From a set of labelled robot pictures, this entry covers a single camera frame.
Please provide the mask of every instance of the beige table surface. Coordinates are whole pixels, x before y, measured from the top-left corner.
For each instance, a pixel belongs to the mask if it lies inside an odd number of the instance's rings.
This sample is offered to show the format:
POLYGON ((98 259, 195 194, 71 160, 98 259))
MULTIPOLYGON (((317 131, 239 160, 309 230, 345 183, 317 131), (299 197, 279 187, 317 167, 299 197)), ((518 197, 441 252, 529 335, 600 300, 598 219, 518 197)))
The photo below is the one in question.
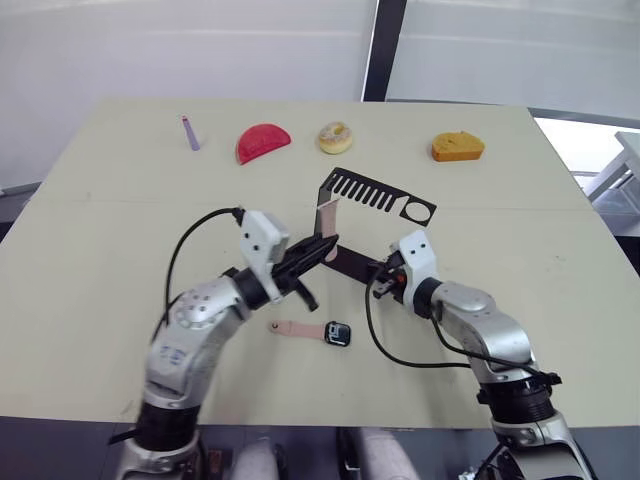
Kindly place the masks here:
MULTIPOLYGON (((110 100, 78 132, 0 244, 0 415, 132 421, 144 358, 180 234, 210 210, 274 213, 292 240, 311 233, 317 189, 341 166, 438 205, 428 233, 443 279, 482 288, 525 327, 541 367, 564 385, 573 426, 638 424, 640 280, 524 108, 439 104, 110 100), (202 149, 192 152, 179 115, 202 149), (314 144, 327 122, 351 150, 314 144), (238 166, 248 126, 277 123, 293 143, 238 166), (426 153, 443 131, 480 136, 477 162, 426 153)), ((341 243, 382 258, 414 224, 342 201, 341 243)), ((185 244, 174 291, 242 266, 230 219, 185 244)), ((295 296, 256 312, 227 345, 202 423, 480 427, 469 371, 395 365, 366 329, 364 287, 325 267, 305 276, 320 308, 295 296), (268 332, 274 319, 351 325, 339 349, 268 332)), ((390 298, 375 302, 383 342, 414 361, 461 360, 390 298)))

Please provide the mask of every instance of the floor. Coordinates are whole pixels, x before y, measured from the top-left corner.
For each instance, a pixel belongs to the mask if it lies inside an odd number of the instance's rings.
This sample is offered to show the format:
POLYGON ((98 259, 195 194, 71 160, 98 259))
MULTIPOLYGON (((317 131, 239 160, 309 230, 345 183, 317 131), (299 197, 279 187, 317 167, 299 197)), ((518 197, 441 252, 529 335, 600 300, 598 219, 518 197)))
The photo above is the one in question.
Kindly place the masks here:
MULTIPOLYGON (((66 422, 0 417, 0 478, 113 478, 121 446, 107 439, 126 424, 66 422)), ((335 429, 331 427, 205 426, 208 449, 236 455, 242 446, 268 437, 287 456, 289 480, 339 480, 335 429)), ((579 428, 581 444, 601 479, 640 478, 640 427, 579 428)), ((496 445, 489 430, 416 429, 395 431, 420 478, 457 479, 476 468, 496 445)))

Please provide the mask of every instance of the cable connector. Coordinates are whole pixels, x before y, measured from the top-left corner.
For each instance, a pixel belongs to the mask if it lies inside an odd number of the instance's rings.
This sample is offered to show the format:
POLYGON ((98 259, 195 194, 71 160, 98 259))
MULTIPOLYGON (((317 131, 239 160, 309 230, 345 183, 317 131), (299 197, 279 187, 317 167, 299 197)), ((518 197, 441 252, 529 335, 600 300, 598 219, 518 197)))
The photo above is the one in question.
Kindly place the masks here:
POLYGON ((242 226, 242 219, 244 218, 245 211, 246 210, 242 207, 235 207, 231 211, 231 215, 233 215, 233 218, 236 219, 236 223, 238 224, 238 226, 242 226))
POLYGON ((560 385, 562 383, 562 378, 555 372, 547 373, 547 381, 549 385, 560 385))
POLYGON ((396 250, 395 252, 393 252, 391 255, 387 257, 387 259, 384 262, 384 267, 386 270, 394 270, 398 267, 401 267, 405 263, 406 262, 404 261, 404 258, 402 257, 402 254, 400 253, 400 251, 396 250))

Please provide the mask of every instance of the watermelon slice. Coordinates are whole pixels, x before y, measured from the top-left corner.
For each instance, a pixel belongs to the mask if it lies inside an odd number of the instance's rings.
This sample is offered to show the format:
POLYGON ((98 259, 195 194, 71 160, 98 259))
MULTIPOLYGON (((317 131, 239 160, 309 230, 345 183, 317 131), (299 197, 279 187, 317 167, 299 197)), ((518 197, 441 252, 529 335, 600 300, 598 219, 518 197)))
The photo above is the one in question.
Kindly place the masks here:
POLYGON ((236 159, 240 165, 260 155, 291 143, 291 137, 277 125, 261 123, 242 134, 236 145, 236 159))

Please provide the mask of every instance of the purple pen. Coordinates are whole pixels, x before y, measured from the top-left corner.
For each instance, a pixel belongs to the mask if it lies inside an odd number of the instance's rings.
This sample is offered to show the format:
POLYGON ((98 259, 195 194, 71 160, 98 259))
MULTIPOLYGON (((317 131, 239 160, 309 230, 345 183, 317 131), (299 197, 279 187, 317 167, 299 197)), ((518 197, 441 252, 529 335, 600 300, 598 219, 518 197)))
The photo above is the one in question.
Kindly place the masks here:
POLYGON ((191 128, 191 124, 189 123, 189 119, 186 115, 182 116, 182 124, 184 125, 184 129, 187 132, 187 138, 189 139, 189 145, 191 145, 191 150, 197 152, 200 150, 200 144, 196 139, 195 133, 193 133, 193 128, 191 128))

